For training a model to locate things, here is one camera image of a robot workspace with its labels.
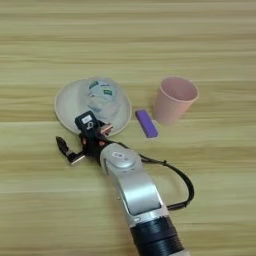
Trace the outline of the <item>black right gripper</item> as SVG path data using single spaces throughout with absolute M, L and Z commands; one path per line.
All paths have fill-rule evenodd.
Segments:
M 100 164 L 100 155 L 102 150 L 111 144 L 111 142 L 104 135 L 108 135 L 112 128 L 112 124 L 105 124 L 100 128 L 100 130 L 96 128 L 92 128 L 89 131 L 83 130 L 79 135 L 83 146 L 83 152 L 73 152 L 67 146 L 66 141 L 59 136 L 56 137 L 57 146 L 70 164 L 77 163 L 85 156 Z

